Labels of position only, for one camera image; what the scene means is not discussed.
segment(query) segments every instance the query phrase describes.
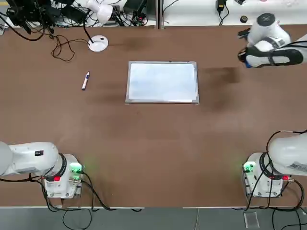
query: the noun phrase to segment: brown table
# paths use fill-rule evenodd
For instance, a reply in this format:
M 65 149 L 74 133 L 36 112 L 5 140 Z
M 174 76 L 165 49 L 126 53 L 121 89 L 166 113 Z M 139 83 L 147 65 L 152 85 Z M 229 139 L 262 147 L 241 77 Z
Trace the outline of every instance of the brown table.
M 307 26 L 287 26 L 297 39 Z M 307 65 L 246 69 L 236 55 L 244 27 L 93 28 L 110 45 L 73 43 L 54 59 L 47 36 L 0 37 L 0 140 L 53 142 L 86 165 L 112 207 L 245 206 L 241 164 L 276 130 L 307 128 Z M 57 29 L 69 39 L 82 28 Z M 63 47 L 68 58 L 68 47 Z M 125 104 L 128 61 L 196 61 L 200 104 Z M 85 91 L 81 85 L 91 77 Z M 306 187 L 306 178 L 299 178 Z M 294 206 L 287 189 L 275 206 Z M 39 185 L 0 183 L 0 206 L 43 206 Z M 79 203 L 90 205 L 83 189 Z M 254 199 L 253 205 L 265 205 Z

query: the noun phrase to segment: whiteboard marker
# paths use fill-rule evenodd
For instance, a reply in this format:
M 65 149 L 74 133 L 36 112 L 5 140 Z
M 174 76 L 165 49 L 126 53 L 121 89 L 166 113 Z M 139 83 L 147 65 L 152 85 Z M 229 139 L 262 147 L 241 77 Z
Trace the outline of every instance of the whiteboard marker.
M 84 79 L 84 82 L 83 82 L 83 85 L 82 85 L 82 90 L 85 90 L 89 77 L 90 77 L 90 72 L 87 72 L 85 79 Z

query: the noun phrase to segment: desk lamp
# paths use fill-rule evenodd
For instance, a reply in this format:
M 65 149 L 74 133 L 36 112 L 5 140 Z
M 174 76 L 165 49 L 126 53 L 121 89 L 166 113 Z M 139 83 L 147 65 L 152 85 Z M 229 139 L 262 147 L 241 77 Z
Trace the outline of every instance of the desk lamp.
M 104 25 L 109 20 L 113 12 L 112 6 L 105 5 L 105 4 L 99 4 L 95 0 L 88 0 L 87 8 L 89 8 L 96 14 L 98 21 L 102 25 Z M 107 46 L 109 45 L 109 41 L 105 36 L 96 35 L 94 37 L 90 37 L 90 35 L 85 29 L 85 22 L 83 23 L 83 27 L 84 27 L 84 30 L 87 36 L 90 39 L 88 42 L 88 47 L 90 48 L 90 50 L 94 52 L 101 52 L 107 48 Z

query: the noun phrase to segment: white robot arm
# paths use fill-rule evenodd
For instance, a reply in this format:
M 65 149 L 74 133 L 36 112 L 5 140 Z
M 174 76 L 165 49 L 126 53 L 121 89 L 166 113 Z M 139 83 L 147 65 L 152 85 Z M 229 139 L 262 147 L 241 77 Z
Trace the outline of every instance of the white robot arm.
M 238 54 L 239 60 L 248 68 L 307 62 L 307 35 L 291 43 L 290 35 L 280 27 L 274 14 L 260 15 L 251 29 L 238 35 L 248 41 L 247 47 Z
M 44 179 L 48 197 L 73 198 L 80 191 L 83 167 L 52 143 L 7 145 L 0 142 L 0 176 L 35 173 Z
M 248 195 L 254 191 L 253 196 L 278 197 L 282 191 L 283 180 L 288 180 L 289 175 L 307 176 L 307 133 L 277 138 L 269 145 L 268 152 L 269 154 L 252 154 L 243 165 Z

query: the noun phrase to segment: gray floor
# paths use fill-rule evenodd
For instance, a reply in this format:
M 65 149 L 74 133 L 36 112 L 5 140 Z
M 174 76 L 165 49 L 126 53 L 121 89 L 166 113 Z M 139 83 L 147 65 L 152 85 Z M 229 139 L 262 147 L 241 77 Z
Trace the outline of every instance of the gray floor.
M 307 216 L 299 211 L 302 223 Z M 89 230 L 194 230 L 196 209 L 146 208 L 135 213 L 131 210 L 105 211 L 93 214 Z M 272 230 L 272 211 L 258 210 L 260 229 Z M 51 213 L 47 209 L 0 209 L 1 230 L 65 230 L 63 212 Z M 87 210 L 67 213 L 65 222 L 73 229 L 84 228 L 89 221 Z M 275 229 L 284 225 L 297 224 L 295 212 L 275 214 Z M 244 230 L 243 211 L 228 208 L 200 209 L 198 230 Z M 285 230 L 298 230 L 288 227 Z

